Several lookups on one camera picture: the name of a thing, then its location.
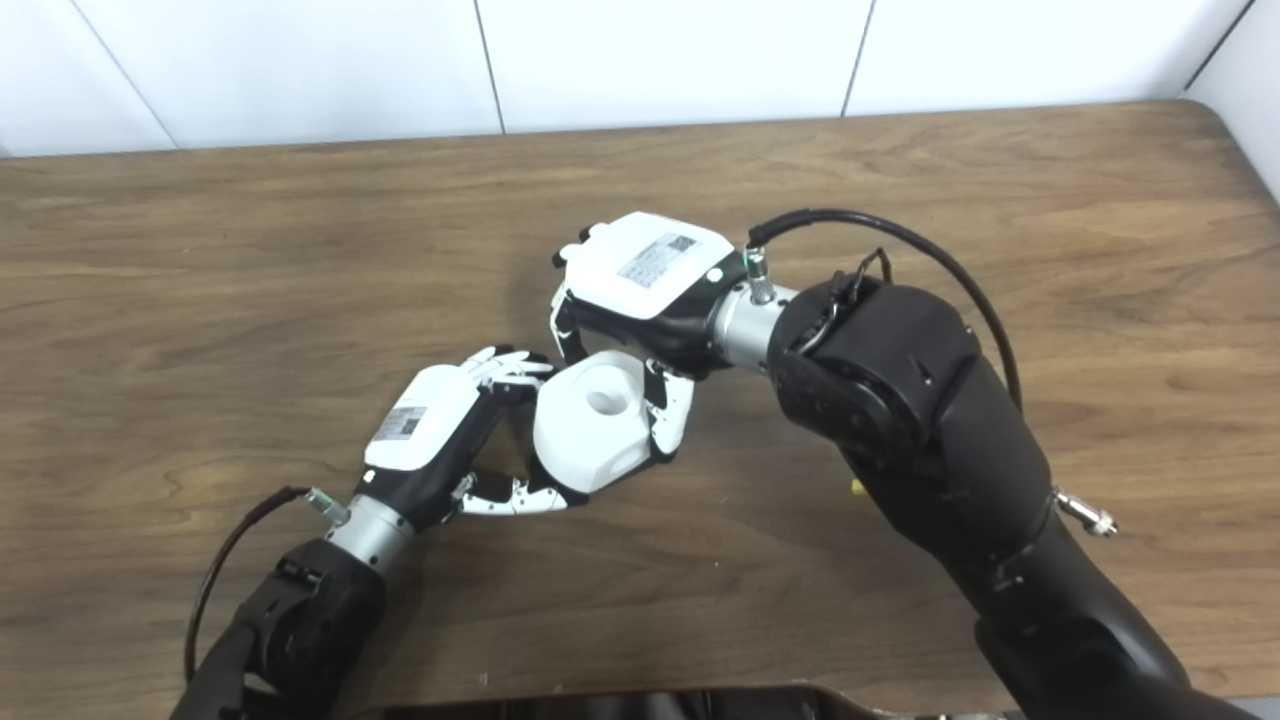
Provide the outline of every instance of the white wall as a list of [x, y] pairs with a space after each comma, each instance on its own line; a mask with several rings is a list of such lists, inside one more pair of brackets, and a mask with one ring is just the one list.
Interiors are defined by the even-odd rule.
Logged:
[[1175, 97], [1248, 0], [879, 0], [849, 114]]
[[480, 0], [508, 132], [836, 117], [870, 0]]
[[499, 132], [471, 0], [77, 3], [180, 147]]
[[0, 0], [0, 154], [1174, 97], [1244, 3]]
[[172, 147], [72, 3], [0, 0], [0, 152]]
[[1222, 118], [1280, 199], [1280, 3], [1260, 0], [1188, 91]]

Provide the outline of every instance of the qr code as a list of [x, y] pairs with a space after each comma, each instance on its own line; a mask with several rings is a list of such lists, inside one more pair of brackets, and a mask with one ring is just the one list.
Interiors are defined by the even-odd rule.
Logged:
[[426, 415], [426, 407], [396, 407], [387, 414], [374, 439], [408, 439], [417, 429], [422, 415]]
[[667, 233], [618, 270], [618, 277], [626, 278], [640, 287], [650, 288], [672, 268], [677, 266], [698, 241], [682, 234]]
[[677, 251], [684, 252], [684, 251], [689, 250], [690, 247], [692, 247], [696, 243], [698, 243], [698, 241], [694, 240], [694, 238], [691, 238], [691, 237], [685, 237], [682, 234], [677, 234], [675, 240], [672, 240], [671, 242], [667, 243], [667, 247], [673, 247]]

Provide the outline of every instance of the robotic hand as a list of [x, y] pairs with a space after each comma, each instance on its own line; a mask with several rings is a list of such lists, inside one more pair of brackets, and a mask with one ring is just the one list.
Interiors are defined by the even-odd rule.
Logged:
[[[882, 250], [803, 292], [774, 287], [765, 245], [797, 227], [872, 227], [929, 255], [991, 325], [1007, 391], [947, 302], [892, 284]], [[1089, 561], [1114, 520], [1050, 482], [1020, 411], [1012, 348], [959, 263], [919, 234], [851, 210], [799, 210], [753, 228], [741, 252], [687, 223], [632, 213], [553, 259], [561, 351], [581, 329], [689, 377], [764, 374], [791, 421], [832, 441], [888, 521], [933, 555], [979, 620], [978, 644], [1032, 720], [1252, 717], [1189, 687], [1142, 614]], [[883, 278], [868, 275], [881, 261]]]
[[[609, 360], [607, 354], [602, 356]], [[366, 447], [365, 470], [349, 505], [316, 488], [284, 488], [251, 511], [228, 538], [197, 598], [187, 635], [188, 685], [170, 717], [325, 716], [365, 639], [383, 618], [384, 577], [415, 534], [447, 523], [460, 511], [518, 515], [580, 505], [623, 475], [668, 460], [680, 443], [691, 382], [686, 386], [655, 364], [641, 370], [639, 360], [622, 357], [631, 365], [593, 359], [553, 378], [556, 370], [545, 357], [498, 346], [460, 365], [417, 373]], [[640, 402], [641, 383], [654, 400]], [[596, 395], [604, 398], [600, 402], [612, 402], [600, 410], [607, 411], [603, 420], [612, 428], [613, 445], [628, 451], [625, 457], [590, 473], [566, 464], [561, 456], [571, 441], [558, 432], [558, 418], [552, 413], [549, 419], [535, 418], [535, 429], [540, 428], [535, 448], [548, 452], [549, 465], [563, 470], [566, 482], [538, 457], [530, 479], [474, 469], [476, 455], [504, 413], [534, 402], [548, 388], [548, 410], [580, 411], [575, 402], [589, 402]], [[227, 552], [248, 525], [303, 495], [332, 521], [330, 529], [279, 560], [197, 670], [200, 618]], [[246, 675], [256, 675], [273, 692], [246, 688]]]

